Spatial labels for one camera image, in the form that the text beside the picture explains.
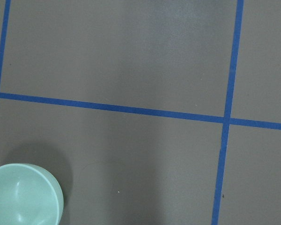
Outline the green bowl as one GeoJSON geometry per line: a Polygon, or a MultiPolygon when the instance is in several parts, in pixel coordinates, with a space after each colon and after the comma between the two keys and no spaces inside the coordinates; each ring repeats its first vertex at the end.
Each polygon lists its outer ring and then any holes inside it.
{"type": "Polygon", "coordinates": [[[61,186],[46,169],[0,166],[0,225],[58,225],[63,209],[61,186]]]}

